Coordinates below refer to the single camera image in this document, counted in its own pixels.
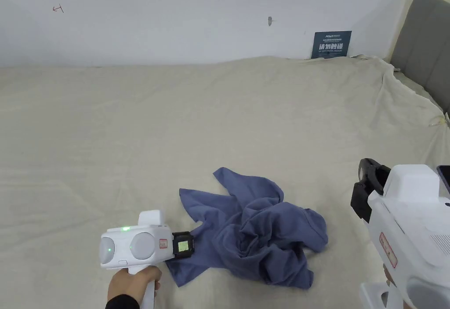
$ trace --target black sleeve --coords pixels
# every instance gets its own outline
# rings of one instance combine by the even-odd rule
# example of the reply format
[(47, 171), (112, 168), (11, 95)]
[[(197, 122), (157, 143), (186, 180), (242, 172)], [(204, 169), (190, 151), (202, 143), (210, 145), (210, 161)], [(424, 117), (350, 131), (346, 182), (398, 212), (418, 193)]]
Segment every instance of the black sleeve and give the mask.
[(105, 309), (139, 309), (139, 304), (134, 298), (124, 294), (110, 299)]

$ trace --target black clamp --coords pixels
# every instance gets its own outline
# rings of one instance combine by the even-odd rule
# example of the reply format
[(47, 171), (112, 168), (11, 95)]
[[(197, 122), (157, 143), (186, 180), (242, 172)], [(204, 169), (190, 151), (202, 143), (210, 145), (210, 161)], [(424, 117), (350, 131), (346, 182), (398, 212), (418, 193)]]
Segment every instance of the black clamp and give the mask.
[(381, 165), (373, 159), (362, 159), (359, 162), (359, 182), (353, 186), (351, 207), (355, 213), (369, 223), (372, 209), (367, 203), (369, 195), (376, 191), (383, 195), (383, 188), (391, 169)]

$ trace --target blue cloth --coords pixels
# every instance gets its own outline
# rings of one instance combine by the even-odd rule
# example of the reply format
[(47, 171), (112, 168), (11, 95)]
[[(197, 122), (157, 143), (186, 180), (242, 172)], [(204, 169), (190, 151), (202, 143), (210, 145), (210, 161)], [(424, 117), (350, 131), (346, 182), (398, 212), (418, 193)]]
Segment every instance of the blue cloth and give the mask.
[(314, 274), (302, 248), (325, 248), (323, 217), (283, 202), (282, 190), (266, 178), (224, 167), (214, 176), (229, 196), (180, 189), (185, 210), (203, 224), (191, 232), (194, 254), (166, 262), (175, 283), (181, 287), (213, 267), (270, 285), (310, 288)]

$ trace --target mattress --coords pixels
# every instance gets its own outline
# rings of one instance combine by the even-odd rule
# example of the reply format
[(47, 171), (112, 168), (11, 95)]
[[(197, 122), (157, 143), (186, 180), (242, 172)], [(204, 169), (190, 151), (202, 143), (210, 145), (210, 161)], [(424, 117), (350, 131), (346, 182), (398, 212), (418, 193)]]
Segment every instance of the mattress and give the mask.
[(360, 308), (359, 284), (384, 276), (350, 207), (359, 160), (450, 164), (442, 111), (393, 70), (377, 58), (0, 69), (1, 306), (103, 308), (101, 233), (151, 209), (192, 230), (179, 188), (225, 193), (212, 176), (225, 166), (325, 218), (313, 287), (209, 269), (177, 288), (162, 264), (155, 307)]

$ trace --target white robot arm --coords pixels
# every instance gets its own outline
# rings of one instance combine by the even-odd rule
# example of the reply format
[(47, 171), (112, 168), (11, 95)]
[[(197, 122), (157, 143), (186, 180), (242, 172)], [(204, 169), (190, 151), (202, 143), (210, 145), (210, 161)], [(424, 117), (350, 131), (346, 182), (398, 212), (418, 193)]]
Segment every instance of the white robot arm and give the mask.
[[(145, 211), (138, 225), (108, 229), (100, 239), (100, 266), (106, 269), (128, 268), (135, 274), (149, 265), (171, 258), (185, 258), (194, 252), (189, 232), (172, 233), (164, 224), (162, 211)], [(142, 309), (154, 307), (155, 283), (149, 283)]]
[(401, 309), (405, 301), (416, 309), (449, 309), (450, 203), (439, 198), (438, 175), (427, 165), (389, 170), (363, 159), (359, 178), (352, 207), (395, 283), (362, 284), (364, 308)]

